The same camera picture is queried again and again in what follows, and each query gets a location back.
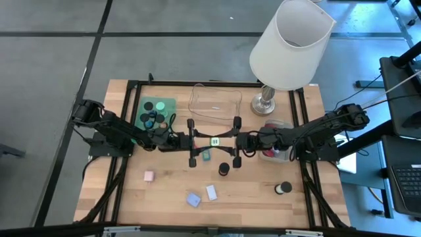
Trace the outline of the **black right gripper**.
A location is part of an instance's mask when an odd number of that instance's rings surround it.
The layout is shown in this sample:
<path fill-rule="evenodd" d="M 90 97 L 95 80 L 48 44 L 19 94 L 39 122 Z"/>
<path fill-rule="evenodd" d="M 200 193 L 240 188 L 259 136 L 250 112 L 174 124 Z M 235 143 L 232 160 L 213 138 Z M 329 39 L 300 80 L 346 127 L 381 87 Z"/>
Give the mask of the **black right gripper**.
<path fill-rule="evenodd" d="M 235 156 L 233 160 L 233 167 L 241 167 L 242 158 L 240 152 L 246 157 L 252 157 L 257 151 L 269 149 L 269 142 L 263 142 L 262 139 L 269 137 L 268 132 L 261 132 L 252 130 L 248 132 L 240 132 L 241 117 L 234 118 L 233 128 L 225 133 L 216 135 L 217 138 L 231 138 L 235 136 L 235 148 L 226 146 L 217 146 L 217 149 L 225 151 L 230 156 Z"/>

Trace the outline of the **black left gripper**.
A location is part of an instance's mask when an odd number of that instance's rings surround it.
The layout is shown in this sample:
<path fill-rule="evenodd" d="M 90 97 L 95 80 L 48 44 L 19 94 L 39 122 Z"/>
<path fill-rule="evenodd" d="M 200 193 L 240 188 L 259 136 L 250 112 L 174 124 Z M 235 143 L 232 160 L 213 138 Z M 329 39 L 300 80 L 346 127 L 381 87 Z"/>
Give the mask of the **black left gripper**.
<path fill-rule="evenodd" d="M 184 132 L 176 132 L 175 134 L 171 134 L 169 132 L 169 128 L 157 128 L 154 131 L 154 144 L 161 152 L 188 151 L 189 167 L 196 167 L 197 162 L 193 156 L 193 148 L 194 155 L 200 155 L 202 153 L 207 153 L 210 155 L 209 150 L 212 149 L 212 146 L 194 147 L 193 129 L 195 128 L 195 124 L 193 119 L 189 118 L 187 120 L 187 128 L 189 129 L 189 134 L 185 134 Z M 214 135 L 201 133 L 197 129 L 194 130 L 194 136 L 198 138 L 214 137 Z"/>

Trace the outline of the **light blue sand hourglass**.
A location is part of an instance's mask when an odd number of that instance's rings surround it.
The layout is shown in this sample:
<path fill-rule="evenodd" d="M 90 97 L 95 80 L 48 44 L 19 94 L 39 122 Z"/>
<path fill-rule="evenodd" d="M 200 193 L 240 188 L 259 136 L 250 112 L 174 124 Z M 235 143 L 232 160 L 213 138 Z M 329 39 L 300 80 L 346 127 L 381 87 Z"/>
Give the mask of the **light blue sand hourglass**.
<path fill-rule="evenodd" d="M 166 104 L 163 101 L 159 101 L 155 105 L 155 109 L 159 115 L 162 115 L 164 118 L 168 116 L 168 111 Z"/>

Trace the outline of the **white sand hourglass black caps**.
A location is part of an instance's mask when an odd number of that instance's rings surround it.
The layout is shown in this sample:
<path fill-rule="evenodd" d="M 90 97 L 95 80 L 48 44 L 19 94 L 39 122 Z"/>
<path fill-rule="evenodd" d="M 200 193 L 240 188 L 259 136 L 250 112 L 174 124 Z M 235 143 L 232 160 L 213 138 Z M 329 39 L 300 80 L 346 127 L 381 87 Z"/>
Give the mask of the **white sand hourglass black caps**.
<path fill-rule="evenodd" d="M 282 182 L 281 184 L 275 185 L 274 191 L 278 195 L 290 193 L 292 191 L 292 185 L 290 182 Z"/>

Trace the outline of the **clear plastic bin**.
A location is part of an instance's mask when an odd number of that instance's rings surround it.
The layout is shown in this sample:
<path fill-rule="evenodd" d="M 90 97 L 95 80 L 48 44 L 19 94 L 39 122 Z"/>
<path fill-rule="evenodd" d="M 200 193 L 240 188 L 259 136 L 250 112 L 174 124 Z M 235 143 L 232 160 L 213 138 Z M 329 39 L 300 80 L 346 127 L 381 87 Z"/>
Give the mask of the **clear plastic bin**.
<path fill-rule="evenodd" d="M 195 120 L 231 126 L 234 117 L 239 116 L 241 101 L 239 90 L 196 84 L 187 108 Z"/>

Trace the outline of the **teal translucent plastic bin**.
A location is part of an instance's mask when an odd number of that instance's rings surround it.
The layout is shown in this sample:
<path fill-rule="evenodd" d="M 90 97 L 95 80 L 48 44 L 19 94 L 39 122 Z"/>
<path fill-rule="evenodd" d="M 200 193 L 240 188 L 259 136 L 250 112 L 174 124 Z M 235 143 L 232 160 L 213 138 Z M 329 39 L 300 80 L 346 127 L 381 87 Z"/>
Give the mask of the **teal translucent plastic bin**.
<path fill-rule="evenodd" d="M 165 118 L 165 121 L 168 123 L 169 132 L 171 134 L 175 134 L 175 132 L 172 129 L 172 124 L 175 121 L 176 118 L 176 100 L 172 98 L 165 98 L 165 97 L 142 97 L 139 109 L 137 111 L 136 115 L 136 121 L 134 122 L 135 131 L 134 131 L 134 137 L 131 139 L 131 141 L 134 144 L 137 144 L 141 147 L 143 147 L 146 150 L 154 150 L 157 146 L 154 144 L 154 131 L 155 131 L 155 119 L 151 118 L 154 122 L 154 126 L 151 129 L 146 130 L 143 127 L 142 122 L 140 121 L 139 117 L 141 114 L 145 113 L 145 109 L 143 108 L 145 102 L 152 102 L 155 105 L 159 101 L 163 101 L 166 104 L 168 116 Z"/>

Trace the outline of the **white plastic bin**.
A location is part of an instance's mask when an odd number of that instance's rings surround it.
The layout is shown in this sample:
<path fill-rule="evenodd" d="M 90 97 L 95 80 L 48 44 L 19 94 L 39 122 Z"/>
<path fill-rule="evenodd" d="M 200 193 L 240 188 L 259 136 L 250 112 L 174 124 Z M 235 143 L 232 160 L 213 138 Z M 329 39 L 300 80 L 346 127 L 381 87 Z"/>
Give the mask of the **white plastic bin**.
<path fill-rule="evenodd" d="M 293 125 L 284 122 L 281 120 L 274 120 L 274 119 L 268 119 L 265 124 L 265 127 L 271 127 L 271 128 L 293 128 Z M 259 157 L 265 161 L 271 161 L 276 163 L 285 163 L 289 162 L 289 152 L 291 151 L 291 147 L 289 147 L 287 150 L 280 150 L 280 153 L 278 156 L 275 157 L 266 157 L 262 154 L 262 151 L 259 152 Z"/>

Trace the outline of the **lavender multiport USB charger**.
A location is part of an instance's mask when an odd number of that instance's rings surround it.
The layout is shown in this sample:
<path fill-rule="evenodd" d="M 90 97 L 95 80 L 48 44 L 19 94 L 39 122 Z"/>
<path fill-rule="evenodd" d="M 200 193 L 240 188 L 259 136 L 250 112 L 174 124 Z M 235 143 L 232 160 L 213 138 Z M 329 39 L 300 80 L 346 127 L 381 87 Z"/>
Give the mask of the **lavender multiport USB charger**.
<path fill-rule="evenodd" d="M 201 197 L 194 193 L 188 193 L 186 201 L 190 206 L 196 208 L 200 205 Z"/>

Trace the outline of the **silver table lamp white shade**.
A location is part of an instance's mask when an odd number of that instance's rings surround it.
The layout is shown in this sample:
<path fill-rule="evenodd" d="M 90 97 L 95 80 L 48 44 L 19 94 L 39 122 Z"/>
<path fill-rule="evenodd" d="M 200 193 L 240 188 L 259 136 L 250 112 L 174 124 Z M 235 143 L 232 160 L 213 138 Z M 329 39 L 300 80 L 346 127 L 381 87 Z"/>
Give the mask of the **silver table lamp white shade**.
<path fill-rule="evenodd" d="M 249 56 L 263 84 L 251 110 L 267 116 L 275 109 L 276 90 L 291 91 L 313 79 L 336 21 L 311 0 L 283 0 Z"/>

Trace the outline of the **black floor bar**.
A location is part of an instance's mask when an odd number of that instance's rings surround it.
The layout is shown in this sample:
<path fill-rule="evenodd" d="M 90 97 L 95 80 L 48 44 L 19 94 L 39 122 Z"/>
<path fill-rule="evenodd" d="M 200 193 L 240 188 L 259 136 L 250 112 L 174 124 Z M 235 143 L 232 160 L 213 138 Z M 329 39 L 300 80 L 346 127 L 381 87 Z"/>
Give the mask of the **black floor bar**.
<path fill-rule="evenodd" d="M 384 83 L 382 81 L 367 81 L 367 80 L 357 80 L 355 82 L 357 88 L 374 88 L 374 89 L 384 89 Z"/>

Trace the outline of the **black keyboard tray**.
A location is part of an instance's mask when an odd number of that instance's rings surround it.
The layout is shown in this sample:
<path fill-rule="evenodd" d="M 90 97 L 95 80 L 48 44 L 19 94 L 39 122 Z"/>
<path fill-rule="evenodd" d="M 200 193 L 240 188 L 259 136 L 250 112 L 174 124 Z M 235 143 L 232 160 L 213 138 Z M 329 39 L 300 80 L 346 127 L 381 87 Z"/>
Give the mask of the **black keyboard tray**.
<path fill-rule="evenodd" d="M 392 166 L 395 165 L 421 164 L 421 141 L 394 136 L 384 136 L 382 138 L 382 145 L 386 162 L 386 173 L 389 179 L 393 206 L 396 212 L 421 219 L 421 214 L 407 211 L 404 208 L 391 170 Z"/>

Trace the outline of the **black side desk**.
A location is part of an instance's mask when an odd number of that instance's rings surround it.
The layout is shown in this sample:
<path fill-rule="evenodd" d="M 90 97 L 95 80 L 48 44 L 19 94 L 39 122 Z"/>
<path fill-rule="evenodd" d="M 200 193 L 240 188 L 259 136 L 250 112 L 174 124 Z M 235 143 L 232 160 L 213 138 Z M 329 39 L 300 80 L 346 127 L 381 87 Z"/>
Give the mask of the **black side desk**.
<path fill-rule="evenodd" d="M 405 68 L 395 67 L 393 57 L 380 59 L 380 70 L 385 90 L 388 91 L 413 75 Z M 421 126 L 419 128 L 405 128 L 403 123 L 413 114 L 421 111 L 421 92 L 418 92 L 411 80 L 386 93 L 393 131 L 397 136 L 421 140 Z"/>

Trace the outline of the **black keyboard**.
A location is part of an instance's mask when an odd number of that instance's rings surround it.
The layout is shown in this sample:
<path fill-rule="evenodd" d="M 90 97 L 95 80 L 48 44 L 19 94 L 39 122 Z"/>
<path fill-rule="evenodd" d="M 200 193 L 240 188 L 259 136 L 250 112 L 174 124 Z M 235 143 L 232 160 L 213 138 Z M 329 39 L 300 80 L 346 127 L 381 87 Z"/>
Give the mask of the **black keyboard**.
<path fill-rule="evenodd" d="M 421 164 L 395 165 L 391 170 L 404 208 L 421 214 Z"/>

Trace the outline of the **grey chair leg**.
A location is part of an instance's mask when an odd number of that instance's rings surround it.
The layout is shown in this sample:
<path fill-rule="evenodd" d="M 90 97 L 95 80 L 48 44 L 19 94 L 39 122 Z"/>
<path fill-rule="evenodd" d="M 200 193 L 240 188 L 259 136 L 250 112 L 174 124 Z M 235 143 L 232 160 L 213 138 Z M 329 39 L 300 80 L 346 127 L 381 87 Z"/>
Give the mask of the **grey chair leg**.
<path fill-rule="evenodd" d="M 5 144 L 1 144 L 0 143 L 0 157 L 4 156 L 4 155 L 13 155 L 15 157 L 24 157 L 26 154 L 25 151 L 10 147 L 8 145 Z"/>

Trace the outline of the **grey metal table leg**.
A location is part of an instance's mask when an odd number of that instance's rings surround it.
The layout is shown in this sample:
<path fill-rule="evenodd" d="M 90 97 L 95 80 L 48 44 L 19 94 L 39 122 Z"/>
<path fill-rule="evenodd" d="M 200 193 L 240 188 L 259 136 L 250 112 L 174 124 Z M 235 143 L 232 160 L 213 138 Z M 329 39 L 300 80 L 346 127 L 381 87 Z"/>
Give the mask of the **grey metal table leg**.
<path fill-rule="evenodd" d="M 421 41 L 421 0 L 387 0 L 387 4 L 408 45 Z"/>

